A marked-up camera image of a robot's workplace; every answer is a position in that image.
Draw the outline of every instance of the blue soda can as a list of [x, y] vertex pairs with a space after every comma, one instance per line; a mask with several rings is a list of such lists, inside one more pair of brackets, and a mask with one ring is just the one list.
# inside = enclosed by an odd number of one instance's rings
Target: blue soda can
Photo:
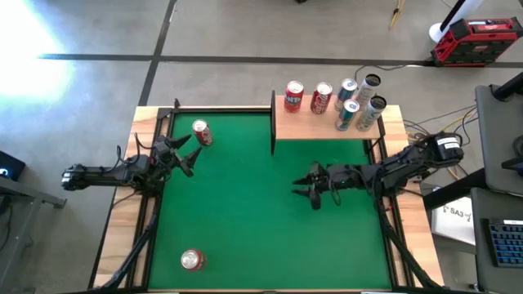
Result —
[[356, 113], [360, 110], [360, 105], [354, 100], [347, 100], [343, 102], [342, 111], [336, 120], [336, 128], [339, 131], [346, 131], [351, 125]]
[[342, 86], [340, 87], [340, 92], [337, 94], [337, 100], [334, 104], [334, 108], [336, 110], [342, 110], [343, 108], [343, 102], [349, 100], [352, 98], [352, 95], [356, 92], [358, 89], [358, 83], [350, 78], [346, 78], [342, 82]]

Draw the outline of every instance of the can lid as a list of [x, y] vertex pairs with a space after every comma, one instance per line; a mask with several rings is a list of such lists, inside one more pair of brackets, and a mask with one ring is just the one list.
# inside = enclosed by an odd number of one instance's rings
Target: can lid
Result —
[[193, 122], [193, 131], [203, 131], [207, 127], [207, 122], [203, 119], [197, 119]]
[[365, 81], [367, 82], [367, 84], [369, 86], [372, 86], [372, 87], [377, 87], [377, 86], [379, 86], [379, 84], [382, 83], [382, 80], [380, 79], [380, 77], [374, 73], [367, 74], [367, 76], [365, 77]]
[[181, 255], [181, 265], [188, 269], [192, 270], [195, 268], [199, 263], [199, 255], [196, 252], [196, 250], [187, 250], [186, 252], [183, 252]]
[[331, 85], [327, 84], [326, 82], [321, 82], [318, 84], [318, 86], [316, 86], [316, 90], [321, 94], [321, 95], [328, 95], [330, 93], [333, 92], [333, 88]]
[[291, 81], [287, 84], [287, 89], [294, 94], [301, 93], [303, 91], [303, 84], [299, 81]]
[[348, 112], [356, 112], [360, 110], [360, 104], [354, 100], [347, 100], [343, 102], [343, 108]]
[[385, 109], [387, 107], [387, 101], [381, 96], [374, 96], [370, 99], [370, 105], [377, 110]]
[[346, 78], [342, 82], [342, 87], [345, 90], [354, 91], [358, 87], [358, 83], [351, 78]]

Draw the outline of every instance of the wooden platform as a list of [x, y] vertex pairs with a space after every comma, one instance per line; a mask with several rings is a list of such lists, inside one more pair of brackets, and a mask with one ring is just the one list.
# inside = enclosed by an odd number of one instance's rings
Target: wooden platform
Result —
[[302, 107], [296, 113], [289, 113], [284, 108], [284, 96], [275, 98], [276, 140], [366, 140], [379, 138], [378, 125], [375, 123], [368, 131], [358, 131], [355, 122], [361, 115], [356, 114], [354, 121], [346, 131], [339, 131], [334, 126], [339, 111], [334, 108], [337, 96], [333, 95], [324, 114], [311, 111], [311, 95], [304, 95]]
[[[160, 107], [145, 106], [136, 109], [131, 135], [129, 136], [126, 157], [132, 156], [136, 153], [136, 145], [132, 136], [134, 132], [138, 133], [138, 136], [144, 145], [152, 144], [152, 136], [154, 133], [158, 108]], [[387, 147], [388, 155], [391, 156], [400, 152], [408, 144], [400, 107], [398, 105], [388, 105], [383, 112], [382, 117], [386, 131], [385, 145]], [[374, 150], [374, 155], [377, 160], [379, 160], [377, 146]], [[419, 192], [419, 187], [415, 184], [409, 184], [407, 189]], [[129, 195], [130, 192], [129, 189], [118, 188], [116, 190], [114, 201]], [[104, 238], [102, 239], [102, 242], [104, 243], [101, 244], [101, 258], [100, 261], [96, 263], [94, 269], [96, 276], [93, 280], [93, 287], [101, 286], [109, 280], [130, 252], [140, 206], [140, 199], [141, 196], [137, 195], [120, 203], [112, 210], [108, 228], [105, 232], [105, 236], [103, 236]], [[422, 198], [416, 194], [405, 193], [398, 196], [398, 206], [409, 250], [428, 275], [435, 282], [443, 285], [440, 265], [432, 241], [431, 229], [428, 224]], [[140, 285], [141, 275], [143, 274], [144, 257], [145, 250], [142, 251], [138, 262], [135, 275], [135, 285]], [[400, 285], [405, 285], [401, 257], [396, 250], [394, 250], [394, 259]]]

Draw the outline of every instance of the silver soda can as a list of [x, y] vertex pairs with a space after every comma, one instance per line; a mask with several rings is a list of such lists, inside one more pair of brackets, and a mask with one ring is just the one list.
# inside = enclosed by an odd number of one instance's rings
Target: silver soda can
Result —
[[340, 92], [337, 94], [337, 100], [334, 104], [334, 108], [336, 110], [342, 110], [343, 102], [349, 100], [352, 98], [352, 95], [356, 92], [358, 89], [358, 83], [350, 78], [346, 78], [342, 82], [342, 86], [340, 87]]
[[387, 101], [381, 96], [374, 96], [370, 99], [367, 109], [361, 114], [360, 119], [356, 123], [356, 128], [359, 131], [368, 131], [371, 126], [375, 124], [382, 112], [387, 107]]
[[336, 128], [339, 131], [346, 131], [351, 125], [352, 120], [356, 116], [356, 113], [360, 109], [358, 102], [354, 100], [347, 100], [343, 102], [342, 111], [336, 120]]
[[355, 100], [360, 104], [360, 110], [363, 110], [367, 107], [367, 104], [370, 101], [370, 98], [376, 95], [376, 88], [379, 84], [382, 83], [382, 80], [376, 74], [368, 74], [363, 82], [360, 85], [360, 90], [356, 95]]

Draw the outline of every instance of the soda can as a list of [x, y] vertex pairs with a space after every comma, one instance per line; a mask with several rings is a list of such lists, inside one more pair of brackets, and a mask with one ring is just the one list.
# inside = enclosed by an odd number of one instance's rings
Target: soda can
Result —
[[201, 270], [205, 263], [205, 255], [200, 250], [189, 249], [181, 255], [181, 266], [186, 270]]
[[203, 119], [193, 122], [193, 133], [201, 145], [209, 146], [214, 141], [209, 124]]
[[297, 112], [302, 106], [303, 84], [299, 81], [291, 81], [285, 89], [284, 107], [288, 112]]
[[339, 131], [346, 131], [351, 125], [356, 113], [360, 110], [360, 105], [354, 100], [347, 100], [343, 102], [342, 111], [336, 120], [336, 128]]
[[334, 108], [336, 110], [342, 110], [343, 102], [349, 100], [352, 98], [352, 95], [354, 95], [354, 92], [358, 89], [358, 83], [350, 78], [346, 78], [342, 82], [342, 86], [340, 87], [340, 92], [337, 94], [337, 100], [334, 104]]
[[356, 123], [356, 128], [360, 131], [368, 131], [371, 126], [382, 116], [382, 112], [387, 107], [387, 101], [381, 96], [374, 96], [370, 99], [367, 109], [361, 114]]
[[370, 98], [376, 95], [376, 88], [380, 83], [382, 83], [382, 80], [374, 73], [365, 77], [360, 85], [360, 90], [358, 91], [355, 99], [358, 104], [360, 104], [360, 110], [363, 110], [364, 107], [367, 107]]
[[333, 87], [326, 82], [316, 86], [311, 99], [311, 110], [314, 114], [322, 114], [329, 106], [330, 96], [333, 95]]

